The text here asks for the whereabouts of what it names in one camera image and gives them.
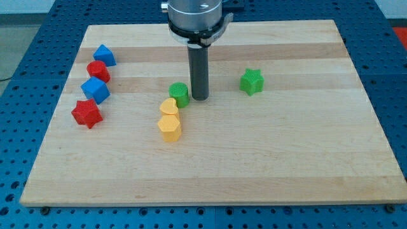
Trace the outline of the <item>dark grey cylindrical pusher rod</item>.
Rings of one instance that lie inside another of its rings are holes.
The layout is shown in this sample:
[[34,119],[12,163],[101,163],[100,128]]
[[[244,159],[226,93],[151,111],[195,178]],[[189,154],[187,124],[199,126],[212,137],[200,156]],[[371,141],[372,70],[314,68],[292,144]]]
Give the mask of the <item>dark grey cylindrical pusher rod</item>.
[[209,97],[208,48],[188,47],[191,95],[196,101]]

